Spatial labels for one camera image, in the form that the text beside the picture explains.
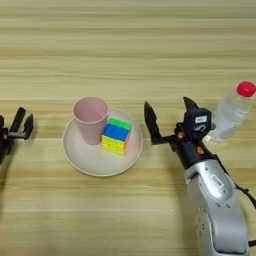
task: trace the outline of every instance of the orange component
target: orange component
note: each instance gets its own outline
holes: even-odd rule
[[[178,138],[179,139],[183,139],[185,137],[185,133],[184,132],[179,132],[178,133]]]
[[[7,134],[3,134],[3,139],[7,140],[8,139],[8,135]]]
[[[202,147],[197,147],[196,152],[198,153],[198,155],[203,155],[204,154],[204,150],[203,150]]]

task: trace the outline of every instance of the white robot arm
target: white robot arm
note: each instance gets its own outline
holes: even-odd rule
[[[201,256],[248,256],[247,226],[241,212],[237,189],[246,194],[256,207],[248,190],[236,185],[221,164],[203,144],[212,129],[211,112],[184,98],[187,111],[177,123],[174,135],[162,137],[152,107],[145,102],[145,122],[152,144],[169,143],[181,160],[192,207]]]

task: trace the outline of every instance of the red bottle cap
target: red bottle cap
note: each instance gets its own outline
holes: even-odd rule
[[[256,91],[256,86],[248,81],[243,81],[241,82],[236,91],[238,92],[239,95],[243,96],[243,97],[252,97],[253,94]]]

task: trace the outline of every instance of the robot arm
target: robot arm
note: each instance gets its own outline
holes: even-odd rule
[[[184,98],[187,111],[174,135],[162,137],[156,115],[146,102],[145,121],[152,144],[169,143],[181,160],[201,256],[249,255],[248,234],[238,204],[236,185],[203,137],[212,129],[211,112]]]
[[[25,114],[26,110],[24,108],[19,108],[10,129],[4,127],[4,118],[3,116],[0,116],[0,165],[5,156],[10,153],[15,139],[27,140],[31,135],[34,127],[34,118],[32,114],[26,119],[23,132],[18,132]]]

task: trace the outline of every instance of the sticker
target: sticker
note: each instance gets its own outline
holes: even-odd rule
[[[207,122],[207,116],[198,116],[196,117],[196,124]]]
[[[212,175],[212,180],[214,181],[214,183],[219,187],[219,188],[223,188],[224,187],[224,183],[216,176],[216,175]]]

